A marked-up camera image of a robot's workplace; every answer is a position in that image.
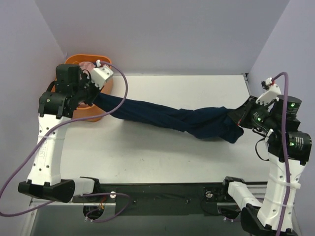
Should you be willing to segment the navy blue t shirt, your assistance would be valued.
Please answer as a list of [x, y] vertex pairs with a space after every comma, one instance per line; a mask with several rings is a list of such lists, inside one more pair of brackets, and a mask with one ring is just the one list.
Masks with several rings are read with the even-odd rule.
[[201, 140], [221, 138], [233, 144], [244, 134], [244, 130], [228, 116], [230, 111], [226, 107], [175, 109], [150, 102], [126, 99], [111, 116], [187, 132]]

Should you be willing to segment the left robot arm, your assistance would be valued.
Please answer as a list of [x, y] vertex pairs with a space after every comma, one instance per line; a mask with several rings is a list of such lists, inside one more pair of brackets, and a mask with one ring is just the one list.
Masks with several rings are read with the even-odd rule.
[[81, 103], [89, 106], [101, 92], [105, 79], [75, 64], [56, 67], [56, 79], [39, 99], [39, 149], [26, 181], [18, 192], [33, 198], [68, 203], [84, 195], [91, 203], [101, 198], [101, 190], [92, 178], [63, 179], [61, 157], [69, 122]]

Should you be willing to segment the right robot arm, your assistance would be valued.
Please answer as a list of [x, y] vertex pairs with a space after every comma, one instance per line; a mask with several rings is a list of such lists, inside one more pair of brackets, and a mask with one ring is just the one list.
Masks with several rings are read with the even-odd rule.
[[242, 128], [263, 134], [270, 163], [265, 196], [260, 202], [241, 178], [226, 177], [220, 197], [234, 200], [241, 214], [242, 229], [252, 236], [294, 236], [292, 210], [299, 179], [309, 160], [312, 139], [299, 131], [297, 112], [302, 101], [278, 95], [265, 102], [254, 96], [230, 112]]

